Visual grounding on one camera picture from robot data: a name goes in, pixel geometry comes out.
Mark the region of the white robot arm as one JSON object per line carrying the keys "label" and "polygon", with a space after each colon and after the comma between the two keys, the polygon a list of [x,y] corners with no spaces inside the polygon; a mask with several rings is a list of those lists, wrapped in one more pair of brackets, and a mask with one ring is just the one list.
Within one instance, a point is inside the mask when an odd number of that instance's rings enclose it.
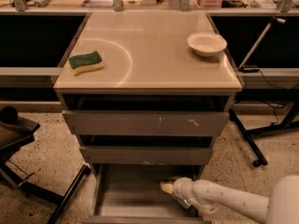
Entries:
{"label": "white robot arm", "polygon": [[193,206],[202,214],[215,214],[222,205],[259,224],[299,224],[298,175],[280,179],[269,197],[188,177],[166,179],[160,188],[186,209]]}

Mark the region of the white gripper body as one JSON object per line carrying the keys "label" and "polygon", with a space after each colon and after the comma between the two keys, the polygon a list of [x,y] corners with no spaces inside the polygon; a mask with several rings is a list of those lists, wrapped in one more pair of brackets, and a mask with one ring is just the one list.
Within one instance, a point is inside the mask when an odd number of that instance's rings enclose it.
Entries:
{"label": "white gripper body", "polygon": [[196,182],[188,177],[182,177],[173,183],[173,193],[177,198],[186,199],[190,204],[198,204],[194,188]]}

